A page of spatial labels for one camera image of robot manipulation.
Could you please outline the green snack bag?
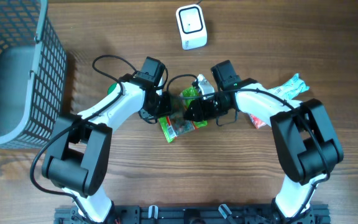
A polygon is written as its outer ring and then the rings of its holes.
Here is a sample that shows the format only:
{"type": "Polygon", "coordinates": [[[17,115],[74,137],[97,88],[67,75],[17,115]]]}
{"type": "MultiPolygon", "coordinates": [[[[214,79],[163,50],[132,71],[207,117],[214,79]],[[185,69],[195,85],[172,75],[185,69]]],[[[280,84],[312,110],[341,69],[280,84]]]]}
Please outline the green snack bag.
{"type": "Polygon", "coordinates": [[[167,142],[172,142],[182,134],[189,133],[208,125],[207,121],[196,122],[185,120],[183,118],[184,112],[188,109],[192,101],[193,99],[179,100],[173,98],[171,100],[173,113],[158,119],[167,142]]]}

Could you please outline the green lid jar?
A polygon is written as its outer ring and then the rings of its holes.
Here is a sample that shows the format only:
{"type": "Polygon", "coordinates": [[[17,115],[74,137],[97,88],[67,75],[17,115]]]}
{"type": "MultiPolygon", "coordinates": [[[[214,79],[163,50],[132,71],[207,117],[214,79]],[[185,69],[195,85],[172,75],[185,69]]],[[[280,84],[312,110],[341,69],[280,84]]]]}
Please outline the green lid jar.
{"type": "Polygon", "coordinates": [[[108,88],[108,94],[111,94],[117,87],[117,83],[112,84],[109,88],[108,88]]]}

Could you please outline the small red tissue pack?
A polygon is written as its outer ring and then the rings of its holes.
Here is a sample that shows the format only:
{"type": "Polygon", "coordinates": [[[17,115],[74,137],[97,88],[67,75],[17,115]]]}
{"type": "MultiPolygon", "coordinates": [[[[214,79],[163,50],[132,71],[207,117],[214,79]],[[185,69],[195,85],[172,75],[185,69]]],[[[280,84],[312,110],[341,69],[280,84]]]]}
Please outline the small red tissue pack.
{"type": "Polygon", "coordinates": [[[264,121],[262,121],[261,119],[259,119],[258,117],[254,116],[252,114],[249,114],[249,118],[256,129],[259,129],[266,125],[266,123],[264,121]]]}

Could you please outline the light blue snack packet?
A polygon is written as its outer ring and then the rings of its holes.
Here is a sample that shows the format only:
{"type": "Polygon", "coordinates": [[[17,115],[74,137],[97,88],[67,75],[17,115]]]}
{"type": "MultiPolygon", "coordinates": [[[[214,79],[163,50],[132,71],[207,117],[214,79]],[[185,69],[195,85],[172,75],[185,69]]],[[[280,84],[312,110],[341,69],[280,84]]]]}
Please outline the light blue snack packet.
{"type": "Polygon", "coordinates": [[[300,78],[299,74],[296,73],[284,84],[271,88],[268,91],[285,100],[292,100],[300,93],[304,93],[309,89],[310,87],[300,78]]]}

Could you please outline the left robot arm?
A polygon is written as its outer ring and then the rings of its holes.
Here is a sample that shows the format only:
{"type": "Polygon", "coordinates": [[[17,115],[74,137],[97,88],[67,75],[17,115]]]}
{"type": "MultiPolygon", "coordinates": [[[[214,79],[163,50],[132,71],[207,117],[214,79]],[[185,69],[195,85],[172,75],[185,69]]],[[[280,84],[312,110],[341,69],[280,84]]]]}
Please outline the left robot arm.
{"type": "Polygon", "coordinates": [[[115,223],[114,203],[106,195],[105,178],[113,132],[132,114],[154,124],[170,113],[163,91],[168,75],[159,60],[147,57],[140,70],[116,80],[99,103],[78,114],[60,115],[51,140],[41,149],[42,175],[71,197],[84,223],[115,223]]]}

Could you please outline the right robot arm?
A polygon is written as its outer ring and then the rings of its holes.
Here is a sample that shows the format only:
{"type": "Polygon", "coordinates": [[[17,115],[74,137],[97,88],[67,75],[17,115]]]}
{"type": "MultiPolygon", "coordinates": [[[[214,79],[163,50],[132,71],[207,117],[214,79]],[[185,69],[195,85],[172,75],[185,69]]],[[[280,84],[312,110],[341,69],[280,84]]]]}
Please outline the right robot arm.
{"type": "Polygon", "coordinates": [[[211,73],[218,89],[192,100],[183,117],[196,122],[219,119],[234,109],[269,125],[285,173],[273,204],[284,222],[303,218],[317,186],[330,179],[344,158],[324,105],[317,99],[286,100],[254,79],[243,80],[230,60],[213,66],[211,73]]]}

